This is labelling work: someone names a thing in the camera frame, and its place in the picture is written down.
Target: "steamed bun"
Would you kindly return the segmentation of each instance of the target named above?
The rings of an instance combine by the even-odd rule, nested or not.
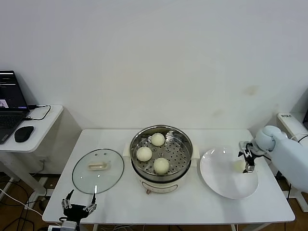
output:
[[[154,171],[157,174],[165,174],[169,170],[169,162],[165,158],[158,158],[154,161]]]
[[[151,137],[151,143],[155,146],[162,146],[165,143],[165,137],[161,133],[155,133]]]
[[[152,151],[148,147],[141,147],[137,150],[136,156],[138,160],[145,162],[152,158]]]

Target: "white table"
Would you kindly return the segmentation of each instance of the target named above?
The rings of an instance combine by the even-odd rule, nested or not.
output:
[[[42,118],[47,110],[48,107],[36,108],[32,110],[28,116],[32,118]],[[27,185],[34,189],[29,201],[35,201],[38,196],[45,195],[46,189],[43,185],[45,184],[47,178],[41,178],[40,181],[37,182],[28,173],[23,163],[18,160],[17,155],[18,153],[31,153],[36,150],[62,111],[63,107],[61,105],[51,105],[50,111],[43,120],[23,121],[18,126],[17,129],[24,126],[34,127],[34,130],[27,141],[17,143],[14,139],[13,133],[4,144],[0,145],[0,161],[4,164],[5,173],[11,177],[11,180],[22,179]],[[8,183],[5,187],[5,191],[9,186],[10,184]],[[51,195],[51,193],[52,190],[48,190],[46,195]]]
[[[92,195],[77,190],[72,171],[88,152],[110,148],[120,154],[138,130],[83,130],[56,185],[43,220],[57,222],[63,216],[61,200],[75,189],[71,203],[88,205]],[[245,129],[184,130],[197,145],[200,155],[216,146],[229,146],[238,154],[238,142],[251,140]],[[292,221],[295,216],[271,170],[263,158],[256,160],[259,187],[249,198],[231,200],[212,191],[200,177],[198,168],[187,172],[186,183],[166,194],[151,193],[139,185],[128,158],[120,181],[96,195],[97,209],[81,223],[88,224],[246,224],[260,223],[247,230],[259,230],[273,222]]]

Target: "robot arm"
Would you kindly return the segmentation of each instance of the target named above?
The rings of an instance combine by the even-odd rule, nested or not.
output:
[[[97,206],[95,204],[96,200],[95,194],[93,195],[91,204],[88,206],[71,204],[70,199],[73,194],[73,191],[74,190],[72,190],[65,199],[62,199],[62,209],[66,217],[60,218],[60,220],[66,219],[61,227],[61,230],[64,231],[80,230],[79,224],[81,219],[87,218],[88,215],[90,215],[96,209]]]
[[[268,153],[272,163],[302,192],[308,193],[308,148],[287,138],[286,134],[275,126],[266,126],[259,130],[252,141],[240,142],[239,156],[246,161],[243,173],[253,172],[254,159]]]

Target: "laptop screen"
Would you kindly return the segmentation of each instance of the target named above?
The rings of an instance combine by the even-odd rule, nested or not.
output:
[[[29,111],[13,71],[0,71],[0,111]]]

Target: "white wall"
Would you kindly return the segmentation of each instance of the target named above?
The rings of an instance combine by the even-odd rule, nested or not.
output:
[[[64,105],[76,131],[255,132],[308,106],[307,11],[305,0],[2,0],[0,69],[31,100]]]

